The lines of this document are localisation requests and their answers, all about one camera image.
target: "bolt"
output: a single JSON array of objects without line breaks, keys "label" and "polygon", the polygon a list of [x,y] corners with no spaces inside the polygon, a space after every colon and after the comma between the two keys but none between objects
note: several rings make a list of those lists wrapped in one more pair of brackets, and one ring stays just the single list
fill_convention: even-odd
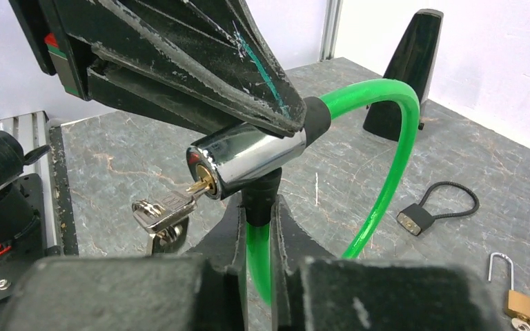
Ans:
[{"label": "bolt", "polygon": [[0,280],[0,290],[4,291],[7,290],[11,286],[11,282],[7,279]]}]

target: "silver metal cylinder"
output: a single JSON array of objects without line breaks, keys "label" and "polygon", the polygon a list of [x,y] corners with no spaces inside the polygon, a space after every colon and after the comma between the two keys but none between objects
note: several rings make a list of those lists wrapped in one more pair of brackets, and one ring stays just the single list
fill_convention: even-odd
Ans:
[{"label": "silver metal cylinder", "polygon": [[186,160],[196,181],[199,179],[198,165],[210,171],[216,182],[216,192],[206,195],[222,200],[300,156],[305,149],[305,129],[291,138],[277,138],[243,123],[192,143],[186,151]]}]

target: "padlock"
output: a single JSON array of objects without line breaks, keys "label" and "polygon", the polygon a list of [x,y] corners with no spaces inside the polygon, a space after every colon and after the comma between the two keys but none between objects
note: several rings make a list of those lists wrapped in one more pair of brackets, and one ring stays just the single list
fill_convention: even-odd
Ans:
[{"label": "padlock", "polygon": [[493,274],[493,259],[500,257],[509,263],[511,289],[507,295],[507,305],[504,312],[510,317],[521,319],[530,325],[530,297],[514,290],[514,266],[513,261],[503,253],[492,253],[489,259],[489,281]]}]

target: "marble surface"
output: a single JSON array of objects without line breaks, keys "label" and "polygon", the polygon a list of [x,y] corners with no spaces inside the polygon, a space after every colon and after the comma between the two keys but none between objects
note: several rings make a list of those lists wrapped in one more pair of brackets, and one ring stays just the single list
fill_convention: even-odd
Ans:
[{"label": "marble surface", "polygon": [[[288,72],[303,97],[321,95],[377,75],[346,59]],[[301,158],[284,167],[281,193],[293,216],[330,252],[340,255],[371,209],[393,158],[396,143],[362,129],[360,109],[334,120],[331,129]],[[361,259],[449,261],[486,281],[491,252],[515,263],[515,289],[530,295],[530,150],[429,102],[425,129],[389,211]],[[185,188],[190,175],[187,145],[200,134],[125,112],[64,126],[72,206],[81,256],[143,254],[146,235],[131,217],[135,199]],[[415,237],[397,224],[401,209],[418,202],[436,181],[457,181],[480,198],[481,208],[461,219],[443,219]],[[226,202],[202,200],[191,218],[187,246],[196,244],[220,219]],[[432,214],[469,209],[467,194],[436,190],[426,204]],[[509,280],[498,261],[487,284],[499,316]],[[249,288],[252,330],[269,330],[270,313]]]}]

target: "white wall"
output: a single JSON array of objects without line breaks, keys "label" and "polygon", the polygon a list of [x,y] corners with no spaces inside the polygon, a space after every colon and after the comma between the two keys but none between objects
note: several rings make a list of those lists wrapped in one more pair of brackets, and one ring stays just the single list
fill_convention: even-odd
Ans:
[{"label": "white wall", "polygon": [[[248,0],[281,65],[314,63],[320,55],[326,0]],[[7,0],[0,0],[0,119],[45,110],[51,119],[73,121],[112,111],[63,91],[57,77],[42,73]]]},{"label": "white wall", "polygon": [[530,0],[344,0],[336,57],[383,74],[421,8],[444,13],[429,98],[530,148]]}]

